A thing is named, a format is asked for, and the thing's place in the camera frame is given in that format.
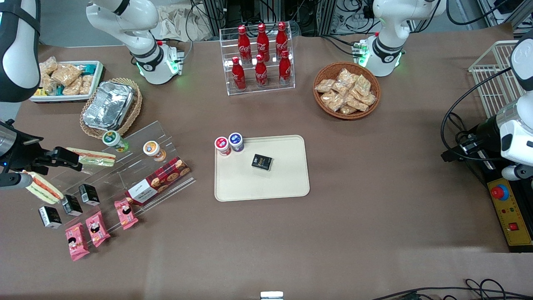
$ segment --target emergency stop button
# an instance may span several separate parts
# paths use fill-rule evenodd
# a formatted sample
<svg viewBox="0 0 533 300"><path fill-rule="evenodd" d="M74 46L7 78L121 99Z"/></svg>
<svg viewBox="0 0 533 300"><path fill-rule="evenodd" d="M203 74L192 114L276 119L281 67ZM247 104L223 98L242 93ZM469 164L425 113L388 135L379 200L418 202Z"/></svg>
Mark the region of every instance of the emergency stop button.
<svg viewBox="0 0 533 300"><path fill-rule="evenodd" d="M503 184L498 184L490 190L490 194L499 200L505 201L509 199L509 190Z"/></svg>

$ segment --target floor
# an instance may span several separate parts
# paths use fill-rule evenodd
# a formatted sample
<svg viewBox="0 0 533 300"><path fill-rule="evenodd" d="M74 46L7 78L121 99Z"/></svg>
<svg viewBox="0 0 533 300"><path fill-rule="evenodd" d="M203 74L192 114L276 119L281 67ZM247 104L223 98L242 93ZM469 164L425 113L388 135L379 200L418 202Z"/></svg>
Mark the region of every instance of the floor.
<svg viewBox="0 0 533 300"><path fill-rule="evenodd" d="M174 0L152 1L156 5L177 2ZM481 15L476 0L449 1L450 13L456 20L471 20ZM121 43L112 36L91 26L85 15L86 4L87 0L42 1L41 41L47 45L63 47L120 45ZM471 30L486 26L484 20L470 26L454 25L444 13L435 17L425 32ZM20 104L0 103L0 119L14 119L19 108Z"/></svg>

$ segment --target jar lid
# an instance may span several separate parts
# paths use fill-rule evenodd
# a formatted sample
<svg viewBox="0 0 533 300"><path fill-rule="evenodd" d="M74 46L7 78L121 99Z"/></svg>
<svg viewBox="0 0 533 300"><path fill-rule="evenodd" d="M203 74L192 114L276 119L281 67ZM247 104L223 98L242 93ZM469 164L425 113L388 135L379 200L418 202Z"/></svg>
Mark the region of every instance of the jar lid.
<svg viewBox="0 0 533 300"><path fill-rule="evenodd" d="M215 140L215 148L220 150L220 151L224 151L224 150L227 150L228 147L229 147L229 142L228 142L228 139L226 139L225 137L218 137L216 138Z"/></svg>
<svg viewBox="0 0 533 300"><path fill-rule="evenodd" d="M232 146L240 146L243 143L243 136L238 132L234 132L230 134L229 141Z"/></svg>
<svg viewBox="0 0 533 300"><path fill-rule="evenodd" d="M160 149L161 148L159 147L159 144L154 140L146 142L144 146L142 147L142 150L148 156L156 155L157 153L159 153Z"/></svg>
<svg viewBox="0 0 533 300"><path fill-rule="evenodd" d="M120 141L120 134L115 130L109 130L102 136L102 142L109 147L113 147Z"/></svg>

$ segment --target red bottle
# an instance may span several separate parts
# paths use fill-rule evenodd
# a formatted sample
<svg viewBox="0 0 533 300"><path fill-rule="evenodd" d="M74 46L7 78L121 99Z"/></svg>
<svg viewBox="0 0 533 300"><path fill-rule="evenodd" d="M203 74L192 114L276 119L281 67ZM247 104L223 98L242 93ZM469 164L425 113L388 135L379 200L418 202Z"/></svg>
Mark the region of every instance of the red bottle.
<svg viewBox="0 0 533 300"><path fill-rule="evenodd" d="M246 35L246 27L240 25L239 40L237 40L237 46L239 46L240 58L244 65L250 65L252 63L252 49L250 49L250 39Z"/></svg>
<svg viewBox="0 0 533 300"><path fill-rule="evenodd" d="M269 41L265 30L267 27L261 23L258 25L259 34L257 35L257 53L263 56L264 61L270 60Z"/></svg>
<svg viewBox="0 0 533 300"><path fill-rule="evenodd" d="M257 65L255 65L255 80L257 81L257 87L259 89L264 89L268 84L266 74L267 67L263 62L263 56L261 54L258 54L255 58L257 58Z"/></svg>
<svg viewBox="0 0 533 300"><path fill-rule="evenodd" d="M281 52L287 50L287 33L285 22L278 23L278 35L276 36L276 59L281 59Z"/></svg>
<svg viewBox="0 0 533 300"><path fill-rule="evenodd" d="M231 68L231 72L233 74L233 81L235 81L237 91L242 92L246 90L246 79L244 78L244 69L239 64L238 57L234 56L231 60L233 61L233 67Z"/></svg>
<svg viewBox="0 0 533 300"><path fill-rule="evenodd" d="M289 85L289 83L290 83L289 51L285 50L281 53L281 60L279 61L279 84Z"/></svg>

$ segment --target wicker basket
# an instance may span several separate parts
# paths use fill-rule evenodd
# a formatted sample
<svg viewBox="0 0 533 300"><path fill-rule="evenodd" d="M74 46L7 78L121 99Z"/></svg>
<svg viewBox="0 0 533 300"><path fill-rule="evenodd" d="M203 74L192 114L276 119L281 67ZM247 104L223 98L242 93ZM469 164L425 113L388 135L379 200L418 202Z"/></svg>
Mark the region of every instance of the wicker basket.
<svg viewBox="0 0 533 300"><path fill-rule="evenodd" d="M131 86L135 90L135 98L133 99L133 102L132 102L129 110L126 113L126 117L124 117L124 121L123 121L122 126L117 130L117 132L121 136L124 136L126 131L128 131L128 129L133 124L133 121L135 121L135 119L137 118L137 116L141 112L141 104L142 104L141 91L139 90L139 86L135 82L133 82L132 80L129 80L127 78L113 78L113 79L108 80L108 81L121 83L121 84L127 84L127 85ZM83 107L82 114L79 116L79 124L82 126L82 129L83 129L84 133L88 134L89 136L91 136L93 138L101 139L103 134L106 132L105 130L100 130L100 129L96 129L96 128L90 128L87 125L85 125L85 123L83 122L83 114L87 110L89 105L91 105L91 103L93 102L94 96L96 95L97 92L98 92L98 89L96 89L96 91L91 95L91 97L89 98L89 100L87 101L85 106Z"/></svg>
<svg viewBox="0 0 533 300"><path fill-rule="evenodd" d="M339 73L341 72L343 68L346 68L348 71L350 71L353 74L364 75L365 78L368 81L370 81L370 83L372 84L370 87L370 90L376 96L376 102L374 102L374 104L372 104L366 112L357 111L349 115L343 115L341 113L334 112L330 110L329 108L327 108L326 105L324 105L324 103L320 99L321 94L314 89L314 87L317 86L324 79L337 80L337 76L339 75ZM322 109L326 113L332 116L341 118L341 119L354 120L354 119L362 118L370 114L373 110L376 109L377 105L379 104L379 99L381 98L381 88L379 87L379 82L377 81L376 76L374 76L374 74L372 74L369 70L359 66L358 64L354 62L339 61L339 62L334 62L333 64L325 66L324 68L322 68L322 70L318 72L317 77L314 78L313 94L314 94L314 99L317 101L318 105L320 105L320 107L322 107Z"/></svg>

